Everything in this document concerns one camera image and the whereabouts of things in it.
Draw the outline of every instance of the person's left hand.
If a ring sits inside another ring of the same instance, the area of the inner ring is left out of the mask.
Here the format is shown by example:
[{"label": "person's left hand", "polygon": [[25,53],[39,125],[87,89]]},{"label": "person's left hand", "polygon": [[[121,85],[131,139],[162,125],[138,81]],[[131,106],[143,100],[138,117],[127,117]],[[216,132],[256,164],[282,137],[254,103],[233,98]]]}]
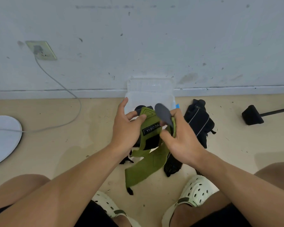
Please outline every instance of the person's left hand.
[{"label": "person's left hand", "polygon": [[128,98],[126,97],[118,106],[113,126],[113,137],[110,143],[113,147],[120,149],[124,156],[130,152],[130,149],[138,140],[140,127],[146,119],[146,115],[141,115],[136,120],[130,121],[138,114],[136,111],[132,111],[125,115],[124,107],[127,102]]}]

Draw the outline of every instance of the black pole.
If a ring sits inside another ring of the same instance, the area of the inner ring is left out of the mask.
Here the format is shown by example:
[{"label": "black pole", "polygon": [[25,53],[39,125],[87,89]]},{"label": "black pole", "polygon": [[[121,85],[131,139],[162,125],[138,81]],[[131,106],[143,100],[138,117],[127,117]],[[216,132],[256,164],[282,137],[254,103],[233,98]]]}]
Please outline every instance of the black pole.
[{"label": "black pole", "polygon": [[263,116],[269,116],[269,115],[278,114],[278,113],[281,113],[281,112],[284,112],[284,109],[280,109],[280,110],[276,110],[276,111],[271,111],[271,112],[266,112],[266,113],[260,114],[260,116],[261,116],[261,117],[263,117]]}]

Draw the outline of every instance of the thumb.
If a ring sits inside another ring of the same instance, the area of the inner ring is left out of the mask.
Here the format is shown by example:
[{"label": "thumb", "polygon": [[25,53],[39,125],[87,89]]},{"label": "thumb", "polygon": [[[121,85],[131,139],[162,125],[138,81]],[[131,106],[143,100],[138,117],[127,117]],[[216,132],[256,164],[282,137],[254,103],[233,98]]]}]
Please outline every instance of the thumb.
[{"label": "thumb", "polygon": [[165,142],[169,149],[175,141],[175,138],[173,138],[167,130],[162,130],[160,138]]},{"label": "thumb", "polygon": [[139,124],[139,126],[142,125],[142,123],[144,123],[144,121],[146,120],[146,115],[142,114],[140,115],[138,118],[136,118],[135,123]]}]

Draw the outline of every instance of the clear plastic container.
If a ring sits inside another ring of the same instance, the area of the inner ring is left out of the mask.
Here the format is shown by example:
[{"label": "clear plastic container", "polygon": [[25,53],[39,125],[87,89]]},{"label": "clear plastic container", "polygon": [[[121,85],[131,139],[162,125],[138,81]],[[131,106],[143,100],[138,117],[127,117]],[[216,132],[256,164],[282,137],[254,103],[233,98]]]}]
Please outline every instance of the clear plastic container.
[{"label": "clear plastic container", "polygon": [[169,110],[176,108],[174,83],[171,78],[132,78],[127,82],[128,103],[125,114],[139,105],[152,106],[162,103]]}]

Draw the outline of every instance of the person's right hand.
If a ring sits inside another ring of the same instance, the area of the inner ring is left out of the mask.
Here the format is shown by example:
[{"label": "person's right hand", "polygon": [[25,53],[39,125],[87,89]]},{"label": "person's right hand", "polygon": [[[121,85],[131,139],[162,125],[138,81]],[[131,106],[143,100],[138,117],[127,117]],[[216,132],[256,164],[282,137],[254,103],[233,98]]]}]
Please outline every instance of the person's right hand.
[{"label": "person's right hand", "polygon": [[179,108],[170,111],[176,121],[176,137],[173,138],[167,130],[160,133],[161,139],[165,142],[172,155],[180,162],[195,168],[201,155],[206,152],[198,141],[195,133],[185,121]]}]

